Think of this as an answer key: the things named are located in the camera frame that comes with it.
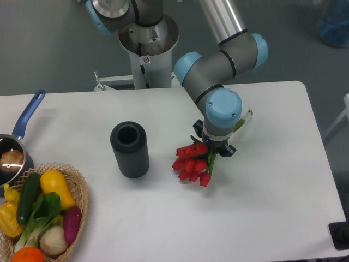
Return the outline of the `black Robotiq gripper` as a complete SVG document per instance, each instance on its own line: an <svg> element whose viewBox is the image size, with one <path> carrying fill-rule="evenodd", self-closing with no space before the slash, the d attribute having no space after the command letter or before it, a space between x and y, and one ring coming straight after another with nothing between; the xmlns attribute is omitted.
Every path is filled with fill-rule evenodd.
<svg viewBox="0 0 349 262"><path fill-rule="evenodd" d="M230 158L232 157L237 149L228 143L229 138L226 138L221 141L214 141L208 136L203 137L203 121L197 120L193 124L193 129L196 133L196 136L202 141L210 150L216 150L219 155L222 157Z"/></svg>

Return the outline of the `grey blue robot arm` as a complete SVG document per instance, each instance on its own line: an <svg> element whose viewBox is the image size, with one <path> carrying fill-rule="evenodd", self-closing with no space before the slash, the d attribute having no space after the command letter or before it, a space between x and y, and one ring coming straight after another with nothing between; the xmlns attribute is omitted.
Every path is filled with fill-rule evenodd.
<svg viewBox="0 0 349 262"><path fill-rule="evenodd" d="M179 29L164 14L162 1L85 3L100 33L118 32L129 54L134 87L170 87L176 77L203 115L194 124L197 136L222 157L230 157L236 150L229 138L240 119L242 100L224 82L264 63L268 45L259 34L248 32L234 1L201 1L200 5L219 50L207 57L189 52L173 63Z"/></svg>

